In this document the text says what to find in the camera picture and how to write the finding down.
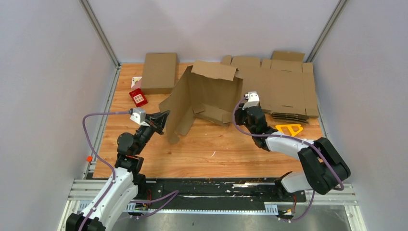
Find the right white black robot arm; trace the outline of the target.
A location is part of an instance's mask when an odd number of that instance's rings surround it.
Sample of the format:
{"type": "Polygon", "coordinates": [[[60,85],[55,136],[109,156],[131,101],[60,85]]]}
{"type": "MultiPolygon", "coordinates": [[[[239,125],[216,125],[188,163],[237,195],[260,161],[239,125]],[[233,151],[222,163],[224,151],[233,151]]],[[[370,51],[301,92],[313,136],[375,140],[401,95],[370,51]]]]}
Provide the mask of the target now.
{"type": "Polygon", "coordinates": [[[290,171],[275,181],[279,200],[287,201],[297,191],[314,190],[325,195],[331,190],[344,189],[343,181],[350,177],[351,171],[327,138],[308,140],[285,135],[268,125],[259,106],[244,108],[242,103],[234,110],[233,123],[236,128],[245,126],[247,130],[243,134],[251,136],[258,148],[300,161],[302,171],[290,171]]]}

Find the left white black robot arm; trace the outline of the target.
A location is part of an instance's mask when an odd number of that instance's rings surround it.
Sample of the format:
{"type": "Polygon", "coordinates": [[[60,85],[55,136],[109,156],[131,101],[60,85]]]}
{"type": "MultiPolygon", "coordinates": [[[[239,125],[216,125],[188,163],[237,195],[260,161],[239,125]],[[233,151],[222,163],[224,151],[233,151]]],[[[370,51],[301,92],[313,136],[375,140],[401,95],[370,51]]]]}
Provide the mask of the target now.
{"type": "Polygon", "coordinates": [[[140,174],[144,159],[139,155],[155,133],[163,135],[170,111],[148,114],[137,107],[121,114],[130,115],[139,128],[134,134],[125,132],[118,136],[113,166],[101,160],[112,173],[85,209],[70,214],[65,222],[67,231],[110,231],[131,200],[147,194],[146,177],[140,174]]]}

